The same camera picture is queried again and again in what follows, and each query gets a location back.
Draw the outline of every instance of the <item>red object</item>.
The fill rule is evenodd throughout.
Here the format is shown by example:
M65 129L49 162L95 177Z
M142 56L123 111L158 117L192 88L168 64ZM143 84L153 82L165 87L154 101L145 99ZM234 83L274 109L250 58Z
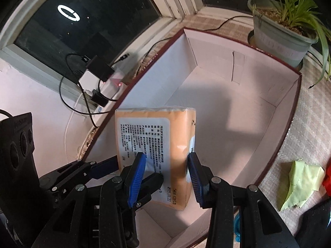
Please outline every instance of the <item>red object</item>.
M331 197L331 165L326 169L326 176L322 184L326 189L326 193Z

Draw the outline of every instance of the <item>window frame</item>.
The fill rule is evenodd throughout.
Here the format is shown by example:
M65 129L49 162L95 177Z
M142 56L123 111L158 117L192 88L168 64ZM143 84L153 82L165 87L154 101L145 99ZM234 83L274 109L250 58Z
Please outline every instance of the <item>window frame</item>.
M26 23L45 1L22 0L15 8L0 32L0 58L23 74L58 92L62 76L14 44ZM179 0L152 0L152 2L160 11L161 18L140 34L123 53L138 51L159 32L167 29L168 24L174 19L182 19L185 16ZM68 79L63 80L61 87L63 95L74 101L81 93L78 86Z
M14 44L19 33L32 15L46 0L22 0L14 12L8 18L0 33L0 58L11 64L20 72L26 74L35 81L58 92L59 83L62 76L38 61L27 52ZM161 18L139 35L119 56L125 53L137 53L135 57L130 57L130 69L143 57L142 49L157 42L160 34L166 34L187 15L198 14L203 17L226 20L236 16L238 12L223 8L204 6L202 0L152 0L161 13ZM234 20L242 25L253 27L253 21L248 18L238 18ZM80 95L77 85L68 79L63 81L63 95L76 100Z

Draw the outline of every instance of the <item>open box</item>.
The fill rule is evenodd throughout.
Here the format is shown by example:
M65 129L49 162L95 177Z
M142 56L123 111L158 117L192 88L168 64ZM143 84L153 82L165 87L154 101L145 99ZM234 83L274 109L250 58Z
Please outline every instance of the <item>open box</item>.
M271 55L184 28L124 91L84 159L100 162L116 155L117 108L193 107L201 164L232 185L258 184L284 141L300 87L301 74ZM136 213L139 247L192 247L206 237L210 215L193 190L184 211L149 202Z

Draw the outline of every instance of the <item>orange tissue package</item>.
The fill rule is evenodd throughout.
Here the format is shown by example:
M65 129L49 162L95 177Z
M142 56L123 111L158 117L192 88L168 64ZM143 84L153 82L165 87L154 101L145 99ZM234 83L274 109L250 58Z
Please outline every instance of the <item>orange tissue package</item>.
M194 152L194 108L117 109L115 112L117 154L120 171L132 165L138 152L146 154L144 177L158 172L164 182L152 200L183 210L191 195L187 155Z

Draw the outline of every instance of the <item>black cable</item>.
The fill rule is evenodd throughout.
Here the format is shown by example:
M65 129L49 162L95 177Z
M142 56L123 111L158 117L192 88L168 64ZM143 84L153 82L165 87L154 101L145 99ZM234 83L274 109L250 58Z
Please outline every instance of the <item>black cable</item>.
M87 98L86 98L85 92L84 92L82 86L80 85L80 82L79 82L78 77L75 75L75 73L73 72L73 70L72 70L72 69L70 68L70 66L69 66L69 63L68 63L68 57L69 57L69 56L79 56L79 57L82 57L82 58L83 58L84 56L79 55L79 54L76 54L76 53L69 53L69 54L66 55L66 57L65 57L65 61L66 61L66 64L67 64L67 66L68 66L70 72L71 72L72 75L76 78L76 80L77 80L77 85L79 86L80 90L82 91L82 94L83 94L83 97L84 97L84 101L85 101L85 104L86 104L86 107L87 107L87 112L88 112L88 115L89 115L90 120L91 120L91 122L92 122L92 125L93 125L95 128L97 128L98 126L94 123L93 117L92 117L92 115L91 115L90 107L88 106L88 102L87 102Z
M59 85L59 94L60 94L60 98L61 98L61 101L64 103L65 106L67 106L69 109L71 109L72 111L78 113L78 114L81 114L81 115L90 115L89 113L84 113L84 112L80 112L80 111L77 111L76 109L72 108L70 105L68 105L63 97L62 97L62 93L61 93L61 85L62 85L62 82L63 82L63 79L65 77L63 76L60 80L60 85ZM107 114L107 113L110 113L110 111L107 111L107 112L101 112L101 113L91 113L91 115L102 115L102 114Z
M5 110L0 109L0 114L6 116L6 117L13 117L10 113L6 112Z
M117 92L112 96L112 98L108 98L108 97L106 97L105 95L103 95L103 94L101 93L101 91L100 91L100 83L101 83L101 79L99 79L99 82L98 82L98 92L100 92L101 96L102 96L103 98L105 98L106 100L108 100L108 101L117 101L117 100L113 100L113 97L117 94L117 92L120 90L120 88L118 87Z
M143 60L142 60L141 63L144 62L144 60L146 59L147 55L151 52L151 50L153 49L153 47L156 46L156 44L158 44L158 43L160 43L160 42L162 42L162 41L165 41L165 40L169 40L169 39L171 39L171 38L172 38L172 37L164 38L164 39L162 39L162 40L160 40L160 41L157 41L154 45L152 45L152 47L146 52L146 54L145 54L145 56L144 56L144 58L143 58ZM138 68L137 73L136 73L135 76L138 75L140 68L141 68L141 65L139 66L139 68Z
M307 51L307 52L309 52L310 54L312 54L314 56L314 58L320 63L320 65L323 66L323 64L321 63L321 61L313 53L311 53L310 51Z
M216 31L216 30L218 30L219 28L221 28L225 23L227 23L228 21L230 21L230 20L233 20L234 18L253 18L252 16L234 16L234 17L232 17L232 18L229 18L229 19L227 19L226 21L224 21L221 25L219 25L217 28L215 28L215 29L207 29L207 30L203 30L204 32L206 32L206 31Z

